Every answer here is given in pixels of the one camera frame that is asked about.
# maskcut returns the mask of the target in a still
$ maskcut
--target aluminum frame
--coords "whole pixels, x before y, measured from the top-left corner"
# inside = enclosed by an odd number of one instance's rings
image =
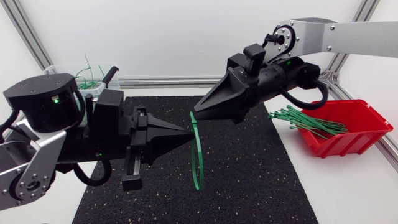
[[[44,70],[52,65],[50,56],[30,24],[20,2],[18,0],[0,0],[0,2],[39,67]]]

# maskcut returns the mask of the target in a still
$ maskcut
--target red storage bin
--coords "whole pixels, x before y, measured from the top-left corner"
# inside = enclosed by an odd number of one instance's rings
[[[299,128],[302,136],[316,156],[345,156],[349,153],[362,154],[387,132],[394,128],[376,110],[363,100],[330,100],[317,110],[302,110],[308,116],[345,124],[349,133],[322,134],[324,139],[312,132]]]

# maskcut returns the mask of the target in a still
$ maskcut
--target speckled black mat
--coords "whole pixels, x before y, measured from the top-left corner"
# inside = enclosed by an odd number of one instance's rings
[[[199,96],[127,98],[156,118],[190,128],[189,111]],[[142,190],[123,192],[124,161],[113,161],[111,179],[87,187],[74,223],[317,223],[286,150],[263,105],[245,122],[199,121],[205,190],[197,192],[191,151],[185,144],[141,164]],[[93,176],[99,177],[97,164]]]

